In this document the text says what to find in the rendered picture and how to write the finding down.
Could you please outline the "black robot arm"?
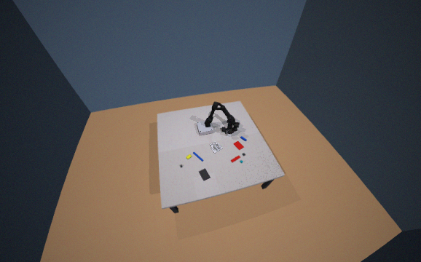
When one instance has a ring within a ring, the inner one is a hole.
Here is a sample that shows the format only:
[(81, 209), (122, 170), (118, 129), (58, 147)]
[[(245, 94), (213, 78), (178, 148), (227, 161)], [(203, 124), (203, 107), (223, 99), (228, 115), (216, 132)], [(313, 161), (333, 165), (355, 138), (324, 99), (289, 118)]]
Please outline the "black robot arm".
[[(218, 107), (218, 106), (221, 106), (221, 107)], [(210, 116), (205, 120), (205, 127), (211, 126), (210, 123), (213, 121), (213, 114), (214, 114), (215, 110), (222, 110), (224, 112), (224, 114), (227, 116), (227, 119), (228, 119), (227, 123), (228, 123), (229, 127), (232, 127), (232, 125), (233, 125), (234, 127), (239, 128), (240, 123), (235, 121), (235, 118), (233, 117), (233, 115), (231, 115), (228, 112), (228, 110), (225, 108), (224, 105), (222, 105), (221, 103), (216, 102), (216, 101), (212, 105), (212, 111), (210, 113)], [(234, 132), (234, 130), (232, 128), (231, 129), (228, 128), (227, 131), (228, 131), (228, 134), (232, 134)]]

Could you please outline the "red square plate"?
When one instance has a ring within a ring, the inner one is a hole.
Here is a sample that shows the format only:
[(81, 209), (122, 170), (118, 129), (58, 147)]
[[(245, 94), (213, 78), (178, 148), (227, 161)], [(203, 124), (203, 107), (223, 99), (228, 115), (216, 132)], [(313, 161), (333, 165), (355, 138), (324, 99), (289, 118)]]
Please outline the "red square plate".
[(238, 141), (238, 142), (236, 142), (236, 143), (234, 143), (234, 145), (239, 149), (239, 150), (241, 150), (242, 148), (244, 148), (244, 146)]

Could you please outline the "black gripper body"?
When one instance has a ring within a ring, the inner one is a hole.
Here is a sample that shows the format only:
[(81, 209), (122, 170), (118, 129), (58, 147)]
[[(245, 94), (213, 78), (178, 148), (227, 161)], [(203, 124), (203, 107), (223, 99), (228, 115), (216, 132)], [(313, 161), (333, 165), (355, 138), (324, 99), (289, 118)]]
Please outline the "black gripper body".
[(225, 127), (222, 127), (222, 132), (225, 132), (228, 128), (232, 128), (234, 131), (237, 131), (237, 127), (229, 127), (229, 126), (227, 126), (227, 128), (225, 128)]

